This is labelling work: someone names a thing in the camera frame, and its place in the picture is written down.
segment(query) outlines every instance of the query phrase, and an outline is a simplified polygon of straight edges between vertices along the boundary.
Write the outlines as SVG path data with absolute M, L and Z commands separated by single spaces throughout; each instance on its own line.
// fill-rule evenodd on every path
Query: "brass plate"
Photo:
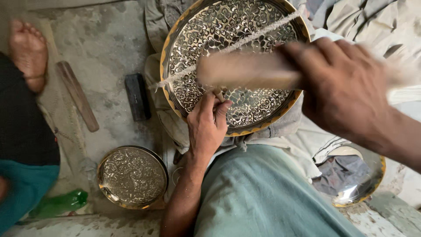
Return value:
M 161 81 L 196 63 L 203 50 L 218 51 L 295 11 L 286 0 L 199 0 L 171 29 L 161 55 Z M 270 52 L 276 43 L 309 42 L 301 17 L 248 43 L 248 51 Z M 195 72 L 163 88 L 175 113 L 183 118 L 201 98 L 204 89 Z M 224 90 L 233 106 L 227 113 L 226 136 L 256 132 L 279 119 L 294 105 L 302 91 L 273 89 Z
M 97 181 L 104 195 L 128 209 L 144 209 L 163 197 L 168 187 L 164 162 L 140 146 L 121 146 L 104 156 Z

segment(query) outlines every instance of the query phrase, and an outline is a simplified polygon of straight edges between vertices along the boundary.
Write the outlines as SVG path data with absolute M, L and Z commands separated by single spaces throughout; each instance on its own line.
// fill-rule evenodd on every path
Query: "scalloped gold border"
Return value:
M 173 25 L 173 27 L 171 28 L 171 30 L 170 30 L 170 32 L 168 33 L 168 35 L 167 35 L 167 38 L 166 38 L 166 40 L 165 40 L 165 42 L 164 42 L 164 46 L 163 46 L 163 50 L 162 50 L 162 53 L 161 53 L 161 61 L 160 61 L 160 77 L 161 77 L 161 81 L 164 81 L 164 78 L 163 78 L 163 74 L 164 74 L 164 59 L 165 59 L 165 56 L 166 56 L 166 48 L 167 48 L 167 46 L 168 46 L 168 44 L 170 43 L 170 36 L 174 33 L 174 31 L 177 29 L 177 26 L 178 26 L 178 24 L 179 24 L 179 22 L 180 21 L 182 21 L 193 9 L 195 9 L 196 7 L 198 7 L 202 2 L 203 2 L 204 0 L 198 0 L 197 2 L 195 2 L 193 5 L 191 5 L 180 17 L 179 17 L 179 19 L 176 21 L 176 23 Z M 294 12 L 294 11 L 296 11 L 297 9 L 295 9 L 295 7 L 291 4 L 291 3 L 289 3 L 287 0 L 276 0 L 276 1 L 278 1 L 278 2 L 280 2 L 280 3 L 282 3 L 284 6 L 285 6 L 285 8 L 289 11 L 289 12 Z M 308 28 L 307 28 L 307 26 L 306 26 L 306 24 L 304 23 L 304 20 L 303 20 L 303 18 L 300 16 L 299 18 L 297 18 L 296 19 L 297 20 L 297 22 L 298 22 L 298 24 L 299 25 L 301 25 L 301 31 L 302 31 L 302 33 L 303 33 L 303 35 L 304 35 L 304 37 L 306 37 L 307 38 L 307 42 L 309 43 L 309 42 L 311 42 L 311 39 L 310 39 L 310 33 L 309 33 L 309 30 L 308 30 Z M 174 110 L 174 112 L 180 117 L 180 118 L 182 118 L 185 122 L 187 122 L 187 119 L 185 118 L 185 117 L 183 117 L 182 116 L 182 114 L 181 114 L 181 112 L 179 111 L 179 110 L 177 110 L 176 109 L 176 107 L 175 107 L 175 105 L 174 105 L 174 102 L 172 102 L 171 100 L 170 100 L 170 95 L 169 95 L 169 93 L 168 93 L 168 91 L 167 90 L 165 90 L 165 87 L 162 87 L 162 90 L 164 91 L 164 95 L 165 95 L 165 97 L 166 97 L 166 99 L 167 99 L 167 101 L 168 101 L 168 103 L 170 104 L 170 106 L 171 106 L 171 108 Z M 233 133 L 231 133 L 231 134 L 225 134 L 225 136 L 226 137 L 237 137 L 237 136 L 243 136 L 243 135 L 247 135 L 247 134 L 250 134 L 250 133 L 253 133 L 253 132 L 257 132 L 257 131 L 259 131 L 259 130 L 261 130 L 261 129 L 263 129 L 263 128 L 265 128 L 265 127 L 267 127 L 267 126 L 269 126 L 269 125 L 271 125 L 272 123 L 274 123 L 275 121 L 277 121 L 280 117 L 282 117 L 294 104 L 295 104 L 295 102 L 297 101 L 297 99 L 298 99 L 298 97 L 302 94 L 303 92 L 302 92 L 302 90 L 296 90 L 296 91 L 294 91 L 294 95 L 295 95 L 295 98 L 292 100 L 292 101 L 290 101 L 289 103 L 288 103 L 288 105 L 287 105 L 287 107 L 285 107 L 284 109 L 282 109 L 281 110 L 281 112 L 280 112 L 280 114 L 279 114 L 279 116 L 276 116 L 276 117 L 274 117 L 270 122 L 267 122 L 267 123 L 264 123 L 264 124 L 262 124 L 260 127 L 256 127 L 256 128 L 252 128 L 251 130 L 249 130 L 249 131 L 243 131 L 243 132 L 241 132 L 241 133 L 236 133 L 236 132 L 233 132 Z

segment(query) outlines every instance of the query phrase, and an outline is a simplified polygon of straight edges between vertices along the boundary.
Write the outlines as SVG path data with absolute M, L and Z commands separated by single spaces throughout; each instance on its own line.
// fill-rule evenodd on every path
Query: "wooden handle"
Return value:
M 227 88 L 300 89 L 302 74 L 282 55 L 216 53 L 201 57 L 196 69 L 203 85 Z
M 221 103 L 224 103 L 225 98 L 222 96 L 222 90 L 219 87 L 216 87 L 215 89 L 213 89 L 213 93 L 215 94 L 216 98 L 218 98 L 218 100 Z
M 70 95 L 72 96 L 73 101 L 76 104 L 77 109 L 82 115 L 83 120 L 88 127 L 90 132 L 95 132 L 99 129 L 98 122 L 89 106 L 88 100 L 86 99 L 85 93 L 80 87 L 79 82 L 76 79 L 75 74 L 73 73 L 72 68 L 69 63 L 66 61 L 61 61 L 56 63 L 56 69 L 63 79 L 64 84 L 67 87 Z

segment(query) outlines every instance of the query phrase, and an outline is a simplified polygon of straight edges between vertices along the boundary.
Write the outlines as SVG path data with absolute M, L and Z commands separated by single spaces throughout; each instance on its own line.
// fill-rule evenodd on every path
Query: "string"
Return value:
M 230 45 L 230 46 L 222 49 L 220 52 L 221 53 L 229 53 L 229 52 L 232 52 L 232 51 L 240 48 L 242 45 L 244 45 L 244 44 L 246 44 L 248 42 L 251 42 L 252 40 L 257 39 L 261 35 L 265 35 L 268 32 L 271 32 L 273 30 L 276 30 L 278 27 L 280 27 L 280 26 L 282 26 L 282 25 L 284 25 L 284 24 L 286 24 L 286 23 L 294 20 L 295 18 L 301 16 L 304 13 L 304 10 L 305 9 L 306 9 L 306 4 L 305 3 L 304 4 L 301 4 L 298 7 L 298 10 L 296 10 L 295 12 L 293 12 L 293 13 L 289 14 L 288 16 L 286 16 L 286 17 L 284 17 L 284 18 L 282 18 L 282 19 L 274 22 L 271 25 L 268 25 L 268 26 L 264 27 L 261 30 L 258 30 L 256 32 L 252 33 L 251 35 L 249 35 L 247 37 L 244 37 L 243 39 L 237 41 L 236 43 L 234 43 L 234 44 L 232 44 L 232 45 Z M 182 70 L 181 72 L 175 73 L 174 75 L 169 76 L 164 81 L 158 82 L 156 84 L 156 88 L 158 89 L 159 87 L 164 87 L 164 86 L 166 86 L 166 85 L 168 85 L 168 84 L 170 84 L 170 83 L 172 83 L 172 82 L 174 82 L 176 80 L 179 80 L 179 79 L 183 78 L 185 75 L 193 72 L 194 70 L 196 70 L 196 65 L 188 66 L 184 70 Z

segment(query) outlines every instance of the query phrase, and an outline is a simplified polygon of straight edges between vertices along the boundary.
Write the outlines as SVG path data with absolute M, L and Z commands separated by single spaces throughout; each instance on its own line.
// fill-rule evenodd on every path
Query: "hand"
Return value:
M 208 165 L 209 160 L 221 145 L 228 126 L 226 112 L 232 101 L 219 104 L 212 92 L 206 92 L 187 116 L 190 137 L 190 157 L 195 162 Z
M 320 38 L 283 49 L 305 76 L 302 111 L 322 129 L 374 150 L 398 113 L 386 99 L 383 65 L 360 45 Z

